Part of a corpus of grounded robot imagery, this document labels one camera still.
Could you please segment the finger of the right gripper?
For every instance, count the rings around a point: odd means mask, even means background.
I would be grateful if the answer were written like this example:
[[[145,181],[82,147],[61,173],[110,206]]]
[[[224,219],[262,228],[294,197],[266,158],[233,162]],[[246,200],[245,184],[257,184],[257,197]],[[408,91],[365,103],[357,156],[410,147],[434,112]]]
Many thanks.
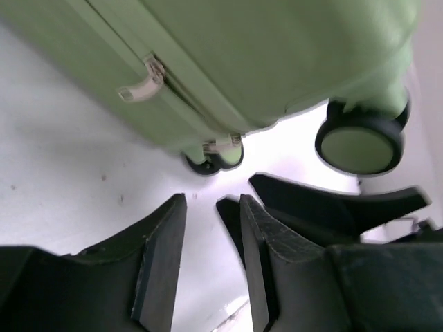
[[[242,237],[242,223],[240,217],[240,206],[238,197],[224,197],[216,202],[215,207],[225,225],[241,260],[246,267],[244,256],[244,244]]]

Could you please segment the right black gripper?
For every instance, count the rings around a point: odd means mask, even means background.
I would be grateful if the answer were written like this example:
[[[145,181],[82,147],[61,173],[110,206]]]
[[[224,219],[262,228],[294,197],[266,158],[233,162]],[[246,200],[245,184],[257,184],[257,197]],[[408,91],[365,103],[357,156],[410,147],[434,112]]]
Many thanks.
[[[352,195],[268,174],[255,174],[249,183],[272,217],[321,245],[329,241],[358,241],[361,234],[380,225],[384,243],[442,243],[442,228],[432,219],[404,217],[431,204],[417,186]]]

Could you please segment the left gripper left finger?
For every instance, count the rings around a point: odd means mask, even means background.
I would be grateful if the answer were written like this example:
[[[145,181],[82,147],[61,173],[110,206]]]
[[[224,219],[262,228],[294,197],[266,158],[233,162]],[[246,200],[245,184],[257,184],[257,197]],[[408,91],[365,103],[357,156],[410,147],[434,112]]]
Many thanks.
[[[2,331],[169,331],[186,226],[183,194],[76,255],[1,248]]]

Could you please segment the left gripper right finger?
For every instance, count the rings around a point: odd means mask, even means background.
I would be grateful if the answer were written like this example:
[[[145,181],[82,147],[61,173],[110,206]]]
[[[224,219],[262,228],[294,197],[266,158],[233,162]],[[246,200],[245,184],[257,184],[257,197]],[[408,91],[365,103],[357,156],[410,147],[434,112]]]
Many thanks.
[[[442,244],[322,247],[239,207],[255,331],[442,330]]]

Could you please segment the green suitcase blue lining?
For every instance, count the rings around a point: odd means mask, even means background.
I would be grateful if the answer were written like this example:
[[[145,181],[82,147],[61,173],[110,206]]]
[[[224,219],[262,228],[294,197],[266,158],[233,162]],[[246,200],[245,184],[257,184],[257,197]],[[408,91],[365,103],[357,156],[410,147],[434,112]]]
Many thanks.
[[[198,174],[242,139],[321,103],[315,150],[376,176],[398,166],[419,1],[2,1],[1,18],[94,100]]]

